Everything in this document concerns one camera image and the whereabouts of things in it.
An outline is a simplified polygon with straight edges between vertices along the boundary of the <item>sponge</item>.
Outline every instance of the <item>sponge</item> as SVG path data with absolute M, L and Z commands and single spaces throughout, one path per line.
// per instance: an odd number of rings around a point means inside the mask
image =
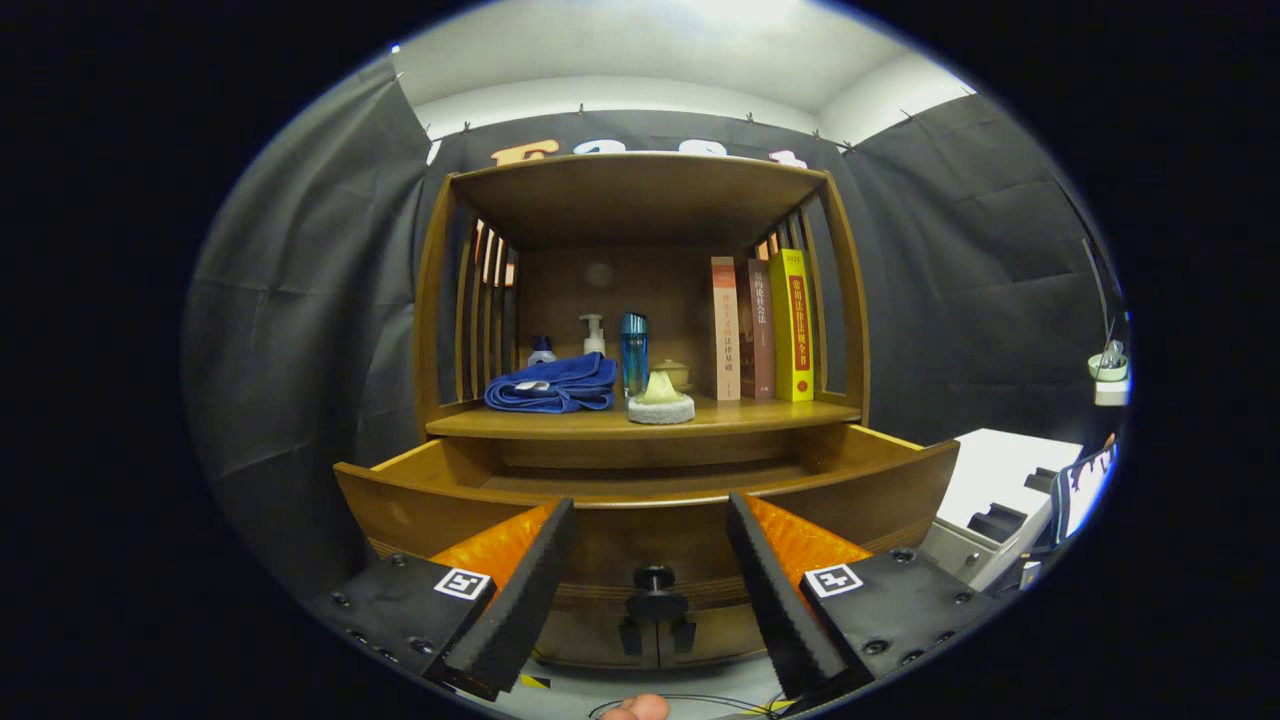
M 627 401 L 627 420 L 643 423 L 645 425 L 671 425 L 686 423 L 694 419 L 694 398 L 687 395 L 680 396 L 675 402 L 659 402 L 657 405 L 640 402 L 639 397 Z
M 649 374 L 644 395 L 627 401 L 627 420 L 645 425 L 671 425 L 694 419 L 694 398 L 676 392 L 664 370 Z

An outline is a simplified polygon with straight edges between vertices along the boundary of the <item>book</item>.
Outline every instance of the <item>book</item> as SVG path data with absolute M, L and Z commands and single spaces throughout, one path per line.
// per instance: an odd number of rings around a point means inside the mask
M 774 392 L 792 402 L 813 400 L 813 322 L 804 252 L 781 249 L 769 258 L 773 291 Z
M 751 258 L 737 265 L 737 343 L 742 397 L 773 397 L 773 293 L 769 265 Z
M 712 379 L 716 400 L 741 400 L 742 377 L 737 348 L 737 283 L 732 258 L 712 258 L 712 310 L 714 356 Z

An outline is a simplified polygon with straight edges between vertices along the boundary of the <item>white bottle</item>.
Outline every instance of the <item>white bottle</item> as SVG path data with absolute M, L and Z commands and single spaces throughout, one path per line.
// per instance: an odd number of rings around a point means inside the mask
M 586 320 L 586 337 L 582 340 L 582 355 L 599 352 L 604 355 L 604 329 L 600 328 L 600 315 L 579 315 L 579 320 Z

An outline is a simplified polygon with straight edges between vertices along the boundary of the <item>blue towel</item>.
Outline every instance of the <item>blue towel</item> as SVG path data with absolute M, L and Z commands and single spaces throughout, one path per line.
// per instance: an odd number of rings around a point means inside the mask
M 618 361 L 599 352 L 541 363 L 503 375 L 484 391 L 485 405 L 513 413 L 575 413 L 613 407 Z M 545 389 L 516 389 L 521 383 L 545 382 Z

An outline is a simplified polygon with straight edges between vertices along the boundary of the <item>black curtain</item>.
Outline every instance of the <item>black curtain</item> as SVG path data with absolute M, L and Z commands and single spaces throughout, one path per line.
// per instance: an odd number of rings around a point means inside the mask
M 411 268 L 434 200 L 428 149 L 390 61 L 372 63 L 262 150 L 196 268 L 183 395 L 197 456 L 243 539 L 298 594 L 370 552 L 333 464 L 417 439 Z
M 1091 445 L 1102 307 L 1084 227 L 1034 140 L 974 95 L 845 161 L 873 427 L 925 445 L 975 428 Z
M 253 161 L 215 219 L 188 300 L 197 452 L 233 524 L 293 593 L 370 559 L 332 465 L 372 465 L 419 442 L 413 295 L 443 178 L 547 138 L 554 154 L 599 138 L 662 151 L 709 140 L 760 160 L 790 150 L 829 170 L 861 258 L 870 427 L 932 443 L 979 427 L 1073 439 L 1088 424 L 1083 363 L 1101 346 L 1101 310 L 1079 227 L 1046 182 L 1044 156 L 980 99 L 934 108 L 854 154 L 745 117 L 621 110 L 486 126 L 433 149 L 384 59 Z

